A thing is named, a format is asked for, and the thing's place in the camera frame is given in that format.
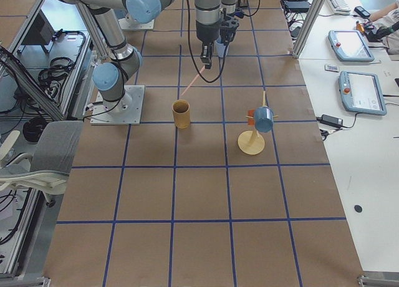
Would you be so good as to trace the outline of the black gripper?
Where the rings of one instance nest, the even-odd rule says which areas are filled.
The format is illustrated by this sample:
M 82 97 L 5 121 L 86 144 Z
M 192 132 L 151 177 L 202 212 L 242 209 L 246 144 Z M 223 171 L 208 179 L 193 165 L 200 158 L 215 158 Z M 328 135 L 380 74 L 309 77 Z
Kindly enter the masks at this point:
M 234 16 L 223 16 L 219 28 L 220 43 L 229 44 L 233 42 L 238 27 L 239 21 Z
M 201 62 L 205 69 L 211 69 L 214 41 L 219 37 L 219 22 L 202 24 L 196 21 L 196 36 L 202 42 Z

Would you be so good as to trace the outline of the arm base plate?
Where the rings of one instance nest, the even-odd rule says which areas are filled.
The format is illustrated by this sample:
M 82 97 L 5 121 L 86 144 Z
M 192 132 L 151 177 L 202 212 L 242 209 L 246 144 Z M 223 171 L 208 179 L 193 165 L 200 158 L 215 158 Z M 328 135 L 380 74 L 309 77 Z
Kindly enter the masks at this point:
M 97 92 L 96 101 L 102 103 L 94 107 L 90 123 L 93 125 L 139 125 L 144 95 L 144 85 L 126 85 L 124 97 L 114 108 L 116 102 L 104 102 L 100 92 Z
M 126 14 L 125 17 L 118 20 L 123 31 L 152 31 L 154 29 L 154 20 L 148 23 L 139 23 L 137 20 Z

